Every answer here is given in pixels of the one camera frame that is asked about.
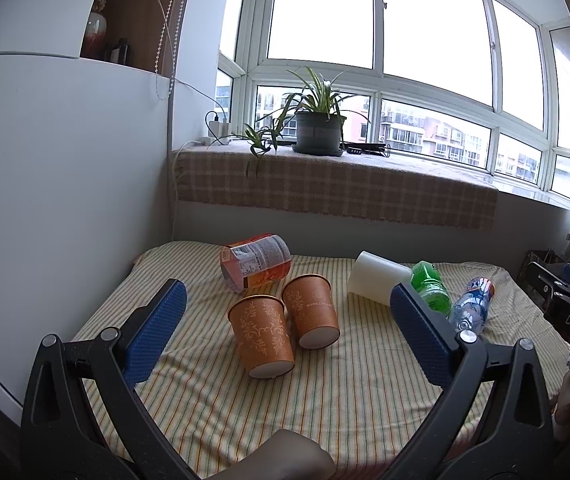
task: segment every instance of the bed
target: bed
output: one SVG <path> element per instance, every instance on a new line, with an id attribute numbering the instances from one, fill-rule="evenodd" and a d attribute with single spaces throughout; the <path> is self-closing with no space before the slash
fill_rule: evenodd
<path id="1" fill-rule="evenodd" d="M 206 478 L 287 428 L 329 452 L 337 463 L 335 478 L 375 478 L 414 434 L 441 391 L 427 382 L 389 308 L 346 292 L 354 260 L 294 256 L 288 278 L 312 272 L 331 281 L 342 333 L 327 349 L 296 349 L 291 373 L 254 380 L 242 368 L 226 318 L 239 296 L 223 281 L 219 252 L 219 246 L 187 241 L 147 251 L 76 340 L 120 326 L 168 278 L 177 278 L 187 287 L 187 312 L 151 377 L 136 391 L 191 468 Z M 509 274 L 480 263 L 442 263 L 438 269 L 453 297 L 475 276 L 495 283 L 483 335 L 509 345 L 519 337 L 533 339 L 549 396 L 555 396 L 569 347 Z M 255 290 L 279 296 L 283 284 Z M 94 383 L 88 381 L 86 387 L 108 444 L 127 458 Z M 471 437 L 489 392 L 490 384 L 483 384 L 452 450 L 463 449 Z"/>

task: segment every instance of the metal screw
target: metal screw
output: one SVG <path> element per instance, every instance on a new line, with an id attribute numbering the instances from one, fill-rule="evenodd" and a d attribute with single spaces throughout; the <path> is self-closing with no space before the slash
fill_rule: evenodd
<path id="1" fill-rule="evenodd" d="M 534 348 L 534 343 L 531 339 L 523 338 L 518 342 L 518 344 L 525 350 L 532 350 Z"/>
<path id="2" fill-rule="evenodd" d="M 476 339 L 478 338 L 476 337 L 476 334 L 471 330 L 463 330 L 460 333 L 460 339 L 462 339 L 466 343 L 475 343 Z"/>
<path id="3" fill-rule="evenodd" d="M 44 336 L 42 345 L 50 347 L 56 342 L 56 336 L 54 334 L 49 334 Z"/>
<path id="4" fill-rule="evenodd" d="M 100 332 L 100 338 L 103 341 L 111 341 L 112 339 L 116 339 L 117 336 L 118 330 L 111 326 Z"/>

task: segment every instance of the white cylinder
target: white cylinder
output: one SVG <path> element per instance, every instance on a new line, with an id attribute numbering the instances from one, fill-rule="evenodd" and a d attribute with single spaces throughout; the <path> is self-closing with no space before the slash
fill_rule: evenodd
<path id="1" fill-rule="evenodd" d="M 412 270 L 365 251 L 354 263 L 347 281 L 347 292 L 352 292 L 389 306 L 392 289 L 412 279 Z"/>

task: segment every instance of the clear water bottle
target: clear water bottle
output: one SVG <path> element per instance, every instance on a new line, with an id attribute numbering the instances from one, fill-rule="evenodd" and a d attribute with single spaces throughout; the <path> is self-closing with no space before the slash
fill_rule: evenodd
<path id="1" fill-rule="evenodd" d="M 449 314 L 449 322 L 456 332 L 471 330 L 476 335 L 482 332 L 494 293 L 494 284 L 487 278 L 474 278 L 469 282 Z"/>

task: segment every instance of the brown paper cup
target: brown paper cup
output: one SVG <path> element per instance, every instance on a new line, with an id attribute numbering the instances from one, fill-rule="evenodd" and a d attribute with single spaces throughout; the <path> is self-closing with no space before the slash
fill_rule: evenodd
<path id="1" fill-rule="evenodd" d="M 273 378 L 294 367 L 285 306 L 278 298 L 264 294 L 243 298 L 229 309 L 227 317 L 251 377 Z"/>
<path id="2" fill-rule="evenodd" d="M 298 344 L 302 348 L 325 348 L 340 337 L 332 286 L 326 277 L 298 276 L 285 285 L 282 298 L 294 319 Z"/>

